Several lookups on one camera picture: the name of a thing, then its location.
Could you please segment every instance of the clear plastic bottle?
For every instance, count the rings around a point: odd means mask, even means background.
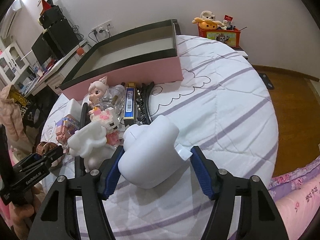
[[[121,83],[121,85],[109,87],[100,101],[101,110],[106,110],[109,107],[114,108],[118,119],[120,118],[120,115],[124,109],[124,86],[125,83]]]

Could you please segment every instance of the screw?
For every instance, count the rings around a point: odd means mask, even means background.
[[[99,170],[92,170],[92,171],[90,171],[90,174],[92,175],[92,176],[96,176],[96,175],[98,175],[99,174]]]
[[[259,181],[260,181],[260,178],[259,178],[258,176],[256,176],[256,175],[254,175],[254,176],[252,176],[252,180],[253,180],[254,182],[259,182]]]
[[[61,175],[61,176],[57,177],[57,181],[58,182],[63,182],[65,178],[66,178],[65,176]]]
[[[225,169],[218,169],[219,174],[226,175],[228,172]]]

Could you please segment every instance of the open box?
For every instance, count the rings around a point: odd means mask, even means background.
[[[233,30],[203,30],[198,25],[199,36],[210,40],[221,41],[232,48],[239,48],[240,33],[237,28]]]
[[[62,93],[69,99],[81,100],[88,93],[90,83],[105,75],[109,86],[122,82],[139,85],[181,81],[176,28],[179,28],[177,20],[166,20],[95,44],[60,85]]]

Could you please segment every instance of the blue packaged box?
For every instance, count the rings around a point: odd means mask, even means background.
[[[136,85],[135,83],[128,83],[125,92],[125,103],[124,103],[124,125],[135,124],[135,96],[136,96]]]

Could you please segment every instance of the air conditioner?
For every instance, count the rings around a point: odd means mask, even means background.
[[[17,14],[20,12],[21,8],[21,0],[15,0],[13,4],[10,6],[9,10],[7,11],[6,15],[4,16],[0,24],[0,35],[2,36],[2,38],[5,39],[8,36],[12,23],[17,17]]]

